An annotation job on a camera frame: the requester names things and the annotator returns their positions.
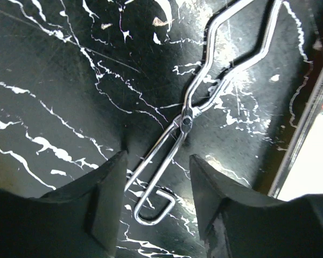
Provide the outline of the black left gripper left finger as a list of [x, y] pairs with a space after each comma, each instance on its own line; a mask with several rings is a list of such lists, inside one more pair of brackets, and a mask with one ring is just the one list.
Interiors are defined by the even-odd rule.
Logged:
[[127, 153], [39, 198], [0, 189], [0, 257], [114, 257]]

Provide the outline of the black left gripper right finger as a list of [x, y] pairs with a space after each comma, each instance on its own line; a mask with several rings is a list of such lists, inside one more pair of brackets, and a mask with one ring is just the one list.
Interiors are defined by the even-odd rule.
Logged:
[[323, 257], [323, 194], [285, 202], [189, 158], [200, 239], [208, 257]]

